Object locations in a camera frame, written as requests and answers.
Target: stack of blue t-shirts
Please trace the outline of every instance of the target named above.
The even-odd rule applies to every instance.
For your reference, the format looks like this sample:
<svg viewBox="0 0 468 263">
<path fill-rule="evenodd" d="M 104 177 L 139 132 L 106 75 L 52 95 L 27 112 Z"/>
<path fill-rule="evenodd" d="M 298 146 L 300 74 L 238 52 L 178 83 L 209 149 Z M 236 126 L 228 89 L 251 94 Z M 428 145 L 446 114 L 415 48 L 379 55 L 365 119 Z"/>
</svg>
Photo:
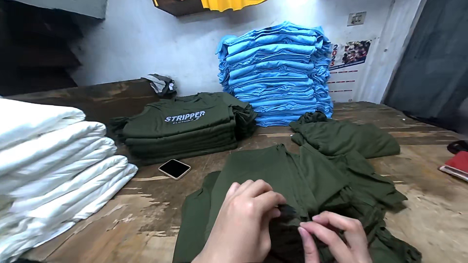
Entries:
<svg viewBox="0 0 468 263">
<path fill-rule="evenodd" d="M 290 22 L 218 45 L 219 82 L 225 92 L 250 103 L 260 126 L 288 125 L 306 112 L 333 113 L 329 96 L 330 41 L 321 27 Z"/>
</svg>

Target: smartphone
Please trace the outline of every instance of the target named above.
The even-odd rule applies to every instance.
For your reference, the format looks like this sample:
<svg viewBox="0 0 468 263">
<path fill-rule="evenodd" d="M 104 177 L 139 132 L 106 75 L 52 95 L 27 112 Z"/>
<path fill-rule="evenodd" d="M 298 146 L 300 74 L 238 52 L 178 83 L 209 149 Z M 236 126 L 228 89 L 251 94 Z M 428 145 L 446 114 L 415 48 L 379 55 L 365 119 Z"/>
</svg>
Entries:
<svg viewBox="0 0 468 263">
<path fill-rule="evenodd" d="M 159 166 L 159 170 L 174 180 L 179 180 L 190 171 L 191 167 L 176 159 L 170 159 L 163 165 Z"/>
</svg>

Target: gray door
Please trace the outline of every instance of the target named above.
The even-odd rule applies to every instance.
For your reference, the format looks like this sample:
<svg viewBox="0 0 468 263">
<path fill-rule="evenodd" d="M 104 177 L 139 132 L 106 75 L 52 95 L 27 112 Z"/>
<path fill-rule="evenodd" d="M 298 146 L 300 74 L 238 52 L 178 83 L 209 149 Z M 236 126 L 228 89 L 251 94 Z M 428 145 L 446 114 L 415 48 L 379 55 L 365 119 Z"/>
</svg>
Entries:
<svg viewBox="0 0 468 263">
<path fill-rule="evenodd" d="M 427 0 L 384 103 L 457 130 L 468 96 L 468 0 Z"/>
</svg>

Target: phone case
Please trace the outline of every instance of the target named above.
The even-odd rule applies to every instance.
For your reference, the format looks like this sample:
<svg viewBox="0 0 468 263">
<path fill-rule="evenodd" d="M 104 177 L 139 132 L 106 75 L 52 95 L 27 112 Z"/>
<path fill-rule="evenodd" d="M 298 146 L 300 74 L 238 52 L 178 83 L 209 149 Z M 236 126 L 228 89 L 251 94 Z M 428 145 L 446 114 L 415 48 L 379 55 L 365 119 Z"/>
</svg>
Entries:
<svg viewBox="0 0 468 263">
<path fill-rule="evenodd" d="M 177 162 L 179 162 L 179 163 L 181 163 L 181 164 L 186 165 L 186 166 L 189 167 L 189 168 L 187 169 L 187 171 L 185 171 L 185 172 L 184 172 L 182 175 L 180 175 L 178 178 L 175 178 L 175 177 L 173 177 L 172 175 L 170 175 L 170 174 L 166 173 L 165 171 L 161 170 L 161 166 L 165 165 L 166 163 L 168 163 L 168 162 L 170 162 L 170 161 L 172 161 L 172 160 L 175 160 L 175 161 L 177 161 Z M 181 162 L 181 161 L 178 161 L 178 160 L 176 160 L 176 159 L 170 159 L 170 160 L 168 160 L 167 162 L 161 164 L 161 166 L 159 166 L 158 170 L 159 170 L 160 172 L 162 172 L 163 174 L 165 174 L 165 175 L 171 177 L 172 179 L 176 180 L 176 181 L 179 180 L 180 178 L 184 177 L 188 172 L 190 172 L 190 170 L 192 170 L 192 166 L 190 166 L 190 165 L 188 165 L 188 164 L 186 164 L 186 163 L 183 163 L 183 162 Z"/>
</svg>

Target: finger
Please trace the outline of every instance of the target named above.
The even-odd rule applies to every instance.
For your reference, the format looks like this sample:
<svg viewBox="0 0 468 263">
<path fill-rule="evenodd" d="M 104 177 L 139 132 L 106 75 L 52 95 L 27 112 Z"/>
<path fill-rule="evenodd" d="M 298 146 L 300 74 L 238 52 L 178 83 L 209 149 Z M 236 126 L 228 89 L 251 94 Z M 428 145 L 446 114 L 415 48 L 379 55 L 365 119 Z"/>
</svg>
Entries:
<svg viewBox="0 0 468 263">
<path fill-rule="evenodd" d="M 337 262 L 352 262 L 353 255 L 350 249 L 335 232 L 315 222 L 301 223 L 300 226 L 327 244 Z"/>
<path fill-rule="evenodd" d="M 262 216 L 262 221 L 260 225 L 260 241 L 261 241 L 261 249 L 263 251 L 270 251 L 271 249 L 271 238 L 270 238 L 270 221 L 272 218 L 278 217 L 281 215 L 281 212 L 278 208 L 273 208 L 270 211 L 266 212 Z"/>
<path fill-rule="evenodd" d="M 267 211 L 263 216 L 262 216 L 262 222 L 261 222 L 261 226 L 260 226 L 260 229 L 264 230 L 268 230 L 268 226 L 270 225 L 270 221 L 273 219 L 273 218 L 276 218 L 276 217 L 279 217 L 281 215 L 281 212 L 279 211 L 278 208 L 273 208 L 271 209 L 270 211 Z"/>
<path fill-rule="evenodd" d="M 312 217 L 312 220 L 321 225 L 330 224 L 344 230 L 344 237 L 355 256 L 359 260 L 367 260 L 370 257 L 366 233 L 359 220 L 327 211 Z"/>
<path fill-rule="evenodd" d="M 312 236 L 302 227 L 298 227 L 298 231 L 304 247 L 305 263 L 320 263 L 317 246 Z"/>
<path fill-rule="evenodd" d="M 245 181 L 245 182 L 244 182 L 243 184 L 241 184 L 241 185 L 239 186 L 239 188 L 237 189 L 236 195 L 239 195 L 239 194 L 243 193 L 243 192 L 245 191 L 245 189 L 246 189 L 247 187 L 249 187 L 249 185 L 251 185 L 251 184 L 253 184 L 253 183 L 254 183 L 254 181 L 252 181 L 252 180 L 247 180 L 247 181 Z"/>
<path fill-rule="evenodd" d="M 257 180 L 249 185 L 242 194 L 248 197 L 257 197 L 269 191 L 273 191 L 270 184 L 264 180 Z"/>
<path fill-rule="evenodd" d="M 282 194 L 273 191 L 257 196 L 255 201 L 262 214 L 265 214 L 279 204 L 286 204 L 286 198 Z"/>
<path fill-rule="evenodd" d="M 226 198 L 224 198 L 224 200 L 227 200 L 228 198 L 230 198 L 231 196 L 234 195 L 234 193 L 237 191 L 237 189 L 240 187 L 241 185 L 239 183 L 233 183 L 231 184 L 231 187 L 229 187 L 229 190 L 227 190 L 227 193 L 226 193 Z"/>
</svg>

